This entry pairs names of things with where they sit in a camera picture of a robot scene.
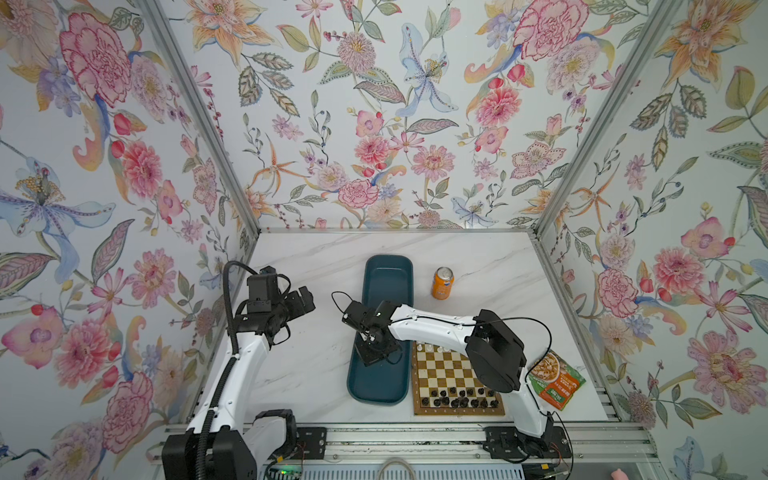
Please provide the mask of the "teal plastic tray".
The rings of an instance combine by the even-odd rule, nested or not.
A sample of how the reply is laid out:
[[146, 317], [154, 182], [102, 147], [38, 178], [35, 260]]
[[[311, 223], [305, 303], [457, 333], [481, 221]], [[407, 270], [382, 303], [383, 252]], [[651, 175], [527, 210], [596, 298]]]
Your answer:
[[370, 308], [383, 301], [412, 306], [413, 263], [401, 255], [374, 255], [365, 265], [362, 303]]
[[400, 341], [400, 349], [386, 360], [366, 366], [357, 347], [363, 341], [354, 338], [347, 374], [348, 393], [357, 401], [391, 406], [403, 401], [409, 391], [411, 344]]

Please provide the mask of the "orange soda can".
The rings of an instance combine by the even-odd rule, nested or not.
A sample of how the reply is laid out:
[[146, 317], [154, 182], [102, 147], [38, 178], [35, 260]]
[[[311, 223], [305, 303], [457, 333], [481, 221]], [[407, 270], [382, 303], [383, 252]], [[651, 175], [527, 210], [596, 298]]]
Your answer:
[[431, 294], [436, 300], [449, 298], [454, 283], [454, 273], [446, 266], [439, 267], [434, 274]]

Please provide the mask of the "wooden chess board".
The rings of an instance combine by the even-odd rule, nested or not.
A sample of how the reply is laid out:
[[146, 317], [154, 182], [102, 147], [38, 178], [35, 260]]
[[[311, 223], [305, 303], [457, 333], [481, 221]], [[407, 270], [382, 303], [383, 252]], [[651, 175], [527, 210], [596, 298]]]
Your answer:
[[464, 355], [412, 343], [411, 391], [416, 416], [503, 417], [501, 396], [483, 385]]

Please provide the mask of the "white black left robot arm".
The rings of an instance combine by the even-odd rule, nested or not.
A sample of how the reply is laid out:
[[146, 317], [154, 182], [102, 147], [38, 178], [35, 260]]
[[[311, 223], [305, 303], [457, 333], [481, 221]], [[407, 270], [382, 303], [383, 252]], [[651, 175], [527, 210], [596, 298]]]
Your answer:
[[253, 382], [288, 323], [315, 309], [305, 288], [281, 288], [288, 277], [271, 266], [258, 271], [229, 261], [222, 272], [228, 358], [213, 388], [181, 434], [169, 436], [161, 461], [167, 479], [263, 479], [266, 471], [297, 448], [298, 428], [290, 409], [262, 411], [247, 423]]

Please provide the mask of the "green snack packet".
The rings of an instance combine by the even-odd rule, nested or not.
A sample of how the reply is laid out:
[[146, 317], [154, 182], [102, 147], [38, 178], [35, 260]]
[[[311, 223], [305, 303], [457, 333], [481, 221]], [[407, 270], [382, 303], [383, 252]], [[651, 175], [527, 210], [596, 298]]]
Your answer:
[[586, 379], [565, 359], [549, 351], [529, 373], [534, 392], [545, 402], [562, 411], [586, 384]]

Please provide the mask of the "aluminium mounting rail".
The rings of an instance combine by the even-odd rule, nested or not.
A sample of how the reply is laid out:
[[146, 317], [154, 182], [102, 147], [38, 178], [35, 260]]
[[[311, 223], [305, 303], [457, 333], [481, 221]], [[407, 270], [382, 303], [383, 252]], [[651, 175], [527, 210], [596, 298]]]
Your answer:
[[[332, 423], [303, 424], [304, 437], [286, 461], [339, 464], [376, 463], [391, 457], [413, 462], [478, 463], [502, 446], [501, 435], [512, 425], [502, 423]], [[652, 463], [655, 442], [640, 425], [621, 422], [557, 424], [554, 459], [581, 463]]]

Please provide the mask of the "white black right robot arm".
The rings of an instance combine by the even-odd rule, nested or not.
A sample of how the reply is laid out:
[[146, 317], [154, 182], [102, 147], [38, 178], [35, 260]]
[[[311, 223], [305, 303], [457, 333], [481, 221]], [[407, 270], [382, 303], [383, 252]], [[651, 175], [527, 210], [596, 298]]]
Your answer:
[[526, 347], [505, 319], [485, 309], [475, 316], [456, 317], [390, 301], [376, 308], [352, 301], [343, 311], [342, 322], [362, 338], [357, 351], [366, 365], [387, 359], [406, 341], [467, 357], [480, 383], [503, 396], [513, 422], [486, 438], [484, 447], [492, 456], [511, 463], [573, 456], [567, 430], [539, 407], [528, 382], [529, 372], [546, 357], [550, 344], [537, 350]]

